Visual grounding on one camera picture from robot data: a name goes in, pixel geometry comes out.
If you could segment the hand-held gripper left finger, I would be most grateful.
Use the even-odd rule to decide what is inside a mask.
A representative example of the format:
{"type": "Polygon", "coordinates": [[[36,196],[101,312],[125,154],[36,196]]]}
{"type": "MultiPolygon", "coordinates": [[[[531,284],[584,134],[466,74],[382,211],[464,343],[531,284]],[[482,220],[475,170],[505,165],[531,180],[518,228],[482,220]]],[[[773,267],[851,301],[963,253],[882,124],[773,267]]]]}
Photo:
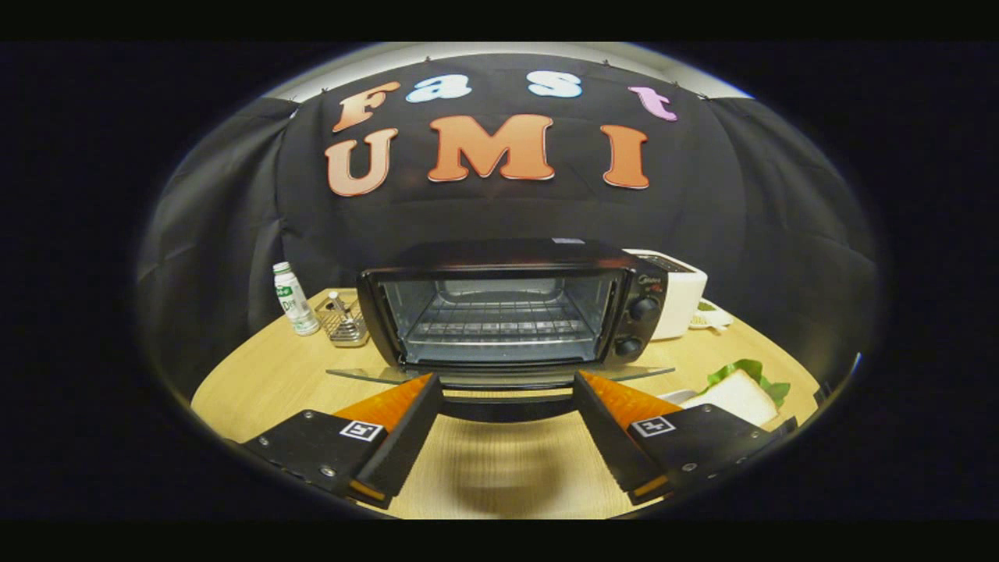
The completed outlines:
{"type": "Polygon", "coordinates": [[[315,488],[387,508],[442,404],[438,375],[422,375],[334,414],[293,414],[243,446],[315,488]]]}

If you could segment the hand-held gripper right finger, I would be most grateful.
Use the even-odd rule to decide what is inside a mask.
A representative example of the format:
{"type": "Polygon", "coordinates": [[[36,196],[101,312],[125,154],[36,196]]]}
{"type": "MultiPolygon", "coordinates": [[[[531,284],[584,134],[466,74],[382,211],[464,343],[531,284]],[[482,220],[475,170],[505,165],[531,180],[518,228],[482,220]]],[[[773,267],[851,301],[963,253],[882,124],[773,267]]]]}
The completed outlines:
{"type": "Polygon", "coordinates": [[[731,400],[689,407],[578,372],[572,398],[599,454],[632,505],[686,499],[734,476],[797,429],[767,431],[731,400]]]}

